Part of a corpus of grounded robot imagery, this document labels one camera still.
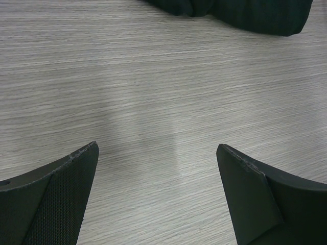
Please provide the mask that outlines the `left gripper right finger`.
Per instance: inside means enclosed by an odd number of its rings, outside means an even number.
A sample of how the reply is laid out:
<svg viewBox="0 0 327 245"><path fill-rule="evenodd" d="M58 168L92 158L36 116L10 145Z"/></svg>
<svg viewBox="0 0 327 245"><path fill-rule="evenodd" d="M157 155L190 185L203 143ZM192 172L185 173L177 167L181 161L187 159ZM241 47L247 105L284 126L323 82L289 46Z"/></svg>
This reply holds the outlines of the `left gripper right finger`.
<svg viewBox="0 0 327 245"><path fill-rule="evenodd" d="M326 184L226 144L216 156L237 244L326 244Z"/></svg>

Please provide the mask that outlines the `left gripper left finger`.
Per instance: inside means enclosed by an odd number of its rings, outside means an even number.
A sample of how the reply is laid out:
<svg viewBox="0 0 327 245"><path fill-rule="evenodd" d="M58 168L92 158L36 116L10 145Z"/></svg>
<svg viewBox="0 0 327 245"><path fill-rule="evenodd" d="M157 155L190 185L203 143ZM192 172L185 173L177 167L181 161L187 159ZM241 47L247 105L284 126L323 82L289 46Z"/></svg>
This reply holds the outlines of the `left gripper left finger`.
<svg viewBox="0 0 327 245"><path fill-rule="evenodd" d="M99 158L95 141L1 181L1 244L76 244Z"/></svg>

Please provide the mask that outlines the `black t shirt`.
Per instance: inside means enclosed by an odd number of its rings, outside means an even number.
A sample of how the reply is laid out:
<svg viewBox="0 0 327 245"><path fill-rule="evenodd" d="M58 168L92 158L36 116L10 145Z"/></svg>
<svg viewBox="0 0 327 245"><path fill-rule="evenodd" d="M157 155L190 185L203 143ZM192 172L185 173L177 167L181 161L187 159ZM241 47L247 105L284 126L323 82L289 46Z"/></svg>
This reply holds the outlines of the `black t shirt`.
<svg viewBox="0 0 327 245"><path fill-rule="evenodd" d="M235 28L259 34L292 36L302 31L312 0L147 1L175 16L212 15Z"/></svg>

